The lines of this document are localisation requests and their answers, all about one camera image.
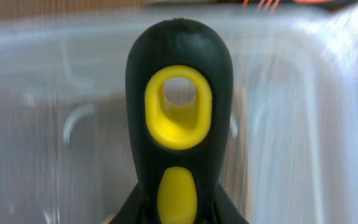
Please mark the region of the clear plastic container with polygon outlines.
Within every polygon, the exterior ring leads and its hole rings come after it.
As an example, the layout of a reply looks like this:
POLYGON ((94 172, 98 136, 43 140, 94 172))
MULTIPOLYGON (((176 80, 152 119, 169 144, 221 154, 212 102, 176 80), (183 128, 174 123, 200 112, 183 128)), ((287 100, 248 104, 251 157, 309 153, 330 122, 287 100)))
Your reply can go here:
POLYGON ((234 66, 221 184, 251 223, 358 223, 358 51, 322 11, 174 7, 0 23, 0 223, 102 223, 137 182, 126 60, 151 25, 214 29, 234 66))

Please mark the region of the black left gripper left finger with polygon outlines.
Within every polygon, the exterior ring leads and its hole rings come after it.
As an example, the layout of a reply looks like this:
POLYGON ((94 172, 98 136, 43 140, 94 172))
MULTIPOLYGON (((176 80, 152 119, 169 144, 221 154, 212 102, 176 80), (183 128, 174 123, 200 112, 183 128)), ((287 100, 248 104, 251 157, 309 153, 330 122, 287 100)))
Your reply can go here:
POLYGON ((141 224, 143 222, 142 195, 136 184, 118 213, 109 224, 141 224))

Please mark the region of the orange black needle-nose pliers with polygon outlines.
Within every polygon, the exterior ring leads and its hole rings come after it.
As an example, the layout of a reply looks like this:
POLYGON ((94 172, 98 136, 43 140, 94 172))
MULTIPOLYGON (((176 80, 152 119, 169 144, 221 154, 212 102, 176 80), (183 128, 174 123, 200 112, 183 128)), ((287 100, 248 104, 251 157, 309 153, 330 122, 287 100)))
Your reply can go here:
POLYGON ((358 0, 240 0, 244 7, 254 4, 258 10, 276 10, 278 6, 311 6, 336 11, 351 4, 358 3, 358 0))

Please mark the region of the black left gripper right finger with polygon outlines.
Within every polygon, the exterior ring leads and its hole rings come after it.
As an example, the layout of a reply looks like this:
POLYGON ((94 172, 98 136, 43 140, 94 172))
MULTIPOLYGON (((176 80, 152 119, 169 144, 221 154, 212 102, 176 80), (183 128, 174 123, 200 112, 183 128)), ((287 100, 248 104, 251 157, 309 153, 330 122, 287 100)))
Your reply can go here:
POLYGON ((214 214, 219 224, 249 224, 231 202, 221 184, 218 184, 214 195, 214 214))

